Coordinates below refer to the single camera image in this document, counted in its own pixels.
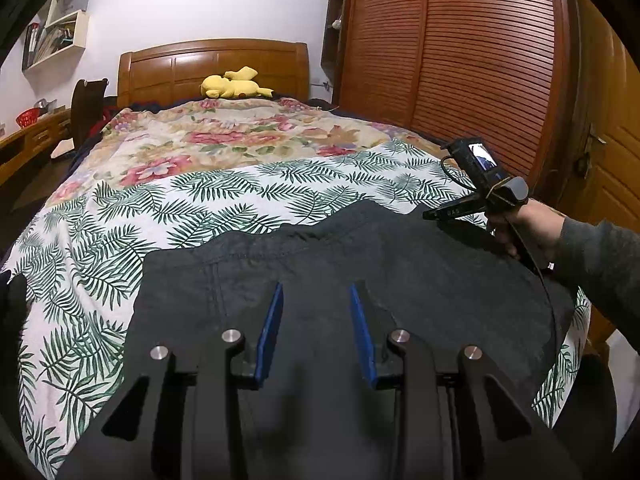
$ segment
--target louvered wardrobe door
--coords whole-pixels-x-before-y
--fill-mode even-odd
[[[422,4],[423,0],[353,0],[341,109],[370,120],[405,124],[413,103]]]
[[[412,129],[445,140],[480,135],[526,176],[553,65],[553,0],[428,0]]]

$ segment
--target black chair backrest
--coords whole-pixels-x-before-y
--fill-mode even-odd
[[[69,132],[74,140],[76,150],[86,140],[91,127],[102,119],[102,101],[109,81],[85,81],[76,83],[71,98],[71,117]]]

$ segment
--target leaf-patterned bedsheet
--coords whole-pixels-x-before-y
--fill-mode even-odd
[[[458,178],[464,179],[462,172]],[[152,250],[196,247],[229,230],[265,233],[313,224],[357,200],[396,212],[437,205],[465,191],[439,160],[398,138],[327,158],[201,171],[113,189],[100,181],[46,206],[6,263],[28,280],[33,304],[20,349],[20,420],[31,460],[53,478],[65,455],[120,381],[122,351]],[[484,224],[482,215],[467,218]],[[548,424],[577,373],[590,305],[574,321],[533,407]]]

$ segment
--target wooden wardrobe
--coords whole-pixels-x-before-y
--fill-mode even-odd
[[[483,137],[530,184],[566,122],[566,0],[351,0],[334,104],[439,140]]]

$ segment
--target hand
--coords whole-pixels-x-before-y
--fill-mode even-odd
[[[526,229],[544,251],[545,256],[553,261],[556,256],[556,247],[562,232],[564,216],[554,211],[549,206],[537,200],[529,200],[524,206],[501,214],[487,215],[486,228],[489,232],[495,230],[495,238],[504,244],[507,253],[520,259],[520,254],[513,244],[513,235],[509,230],[507,220],[516,229]]]

